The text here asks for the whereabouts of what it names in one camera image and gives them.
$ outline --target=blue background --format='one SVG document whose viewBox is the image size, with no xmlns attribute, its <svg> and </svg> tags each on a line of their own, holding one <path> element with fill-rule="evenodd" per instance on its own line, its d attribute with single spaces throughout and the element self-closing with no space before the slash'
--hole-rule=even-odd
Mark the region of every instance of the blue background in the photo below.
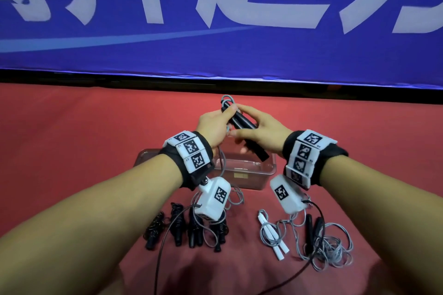
<svg viewBox="0 0 443 295">
<path fill-rule="evenodd" d="M 46 0 L 51 19 L 26 22 L 10 0 L 0 0 L 0 50 L 13 47 L 11 40 L 16 39 L 112 35 L 123 42 L 129 39 L 115 36 L 147 35 L 151 41 L 4 52 L 0 68 L 443 88 L 443 29 L 392 33 L 402 6 L 434 7 L 443 0 L 388 0 L 347 34 L 339 11 L 354 0 L 249 0 L 330 4 L 316 29 L 244 26 L 229 20 L 218 7 L 208 29 L 195 10 L 197 0 L 160 0 L 164 24 L 146 22 L 141 0 L 97 0 L 95 15 L 85 26 L 65 9 L 71 1 Z M 167 40 L 149 36 L 190 31 L 205 32 Z"/>
</svg>

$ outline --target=black wrist strap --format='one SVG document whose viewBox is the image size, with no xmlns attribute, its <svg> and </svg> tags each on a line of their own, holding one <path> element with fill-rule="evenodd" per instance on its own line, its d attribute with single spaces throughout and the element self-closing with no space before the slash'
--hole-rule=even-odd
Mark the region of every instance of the black wrist strap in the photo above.
<svg viewBox="0 0 443 295">
<path fill-rule="evenodd" d="M 292 149 L 294 148 L 294 145 L 297 141 L 297 138 L 303 133 L 304 131 L 295 131 L 292 132 L 286 139 L 283 145 L 283 157 L 286 160 L 286 164 L 289 163 L 289 157 L 291 155 Z M 314 166 L 314 172 L 311 177 L 311 184 L 317 184 L 320 186 L 320 174 L 323 170 L 323 167 L 325 166 L 326 162 L 335 156 L 344 155 L 349 156 L 349 153 L 344 150 L 341 147 L 338 147 L 337 144 L 329 144 L 325 149 L 320 151 L 320 155 L 318 156 L 318 159 Z"/>
<path fill-rule="evenodd" d="M 206 178 L 206 176 L 214 169 L 214 164 L 212 162 L 213 159 L 213 152 L 212 148 L 209 145 L 208 141 L 202 136 L 199 132 L 193 131 L 194 133 L 202 142 L 203 146 L 206 149 L 206 152 L 208 154 L 208 157 L 210 159 L 210 163 L 204 165 L 203 167 L 197 169 L 196 171 L 192 172 L 191 174 L 186 169 L 185 163 L 183 162 L 182 157 L 180 156 L 179 152 L 177 151 L 177 148 L 171 145 L 166 145 L 163 147 L 159 154 L 165 154 L 169 156 L 179 167 L 180 172 L 183 177 L 183 183 L 180 186 L 180 188 L 189 188 L 192 191 Z"/>
</svg>

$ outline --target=hand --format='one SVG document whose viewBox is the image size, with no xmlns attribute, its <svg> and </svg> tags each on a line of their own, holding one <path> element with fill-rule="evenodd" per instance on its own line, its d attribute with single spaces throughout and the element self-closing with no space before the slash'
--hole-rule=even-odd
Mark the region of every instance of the hand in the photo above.
<svg viewBox="0 0 443 295">
<path fill-rule="evenodd" d="M 249 114 L 256 120 L 258 128 L 256 130 L 232 130 L 229 132 L 229 135 L 235 137 L 237 143 L 244 139 L 250 139 L 257 142 L 264 149 L 282 156 L 284 142 L 292 131 L 267 113 L 250 106 L 240 104 L 237 104 L 237 106 L 241 112 Z M 241 149 L 243 154 L 247 151 L 246 147 Z"/>
<path fill-rule="evenodd" d="M 237 106 L 234 104 L 224 112 L 217 110 L 205 113 L 198 120 L 196 131 L 205 137 L 213 149 L 222 143 L 226 136 L 226 126 L 235 111 L 237 111 Z"/>
</svg>

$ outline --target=forearm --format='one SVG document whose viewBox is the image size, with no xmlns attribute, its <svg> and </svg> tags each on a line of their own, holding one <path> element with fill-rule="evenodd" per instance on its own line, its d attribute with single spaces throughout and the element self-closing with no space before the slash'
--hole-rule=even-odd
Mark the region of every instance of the forearm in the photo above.
<svg viewBox="0 0 443 295">
<path fill-rule="evenodd" d="M 345 156 L 327 161 L 320 183 L 403 281 L 442 292 L 442 198 Z"/>
<path fill-rule="evenodd" d="M 92 293 L 181 182 L 160 155 L 19 225 L 0 239 L 0 293 Z"/>
</svg>

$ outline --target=blue banner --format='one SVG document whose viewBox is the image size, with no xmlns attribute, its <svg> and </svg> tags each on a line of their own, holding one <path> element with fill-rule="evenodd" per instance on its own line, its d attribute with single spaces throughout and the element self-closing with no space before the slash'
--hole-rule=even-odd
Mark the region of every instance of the blue banner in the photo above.
<svg viewBox="0 0 443 295">
<path fill-rule="evenodd" d="M 443 0 L 0 0 L 0 68 L 443 89 Z"/>
</svg>

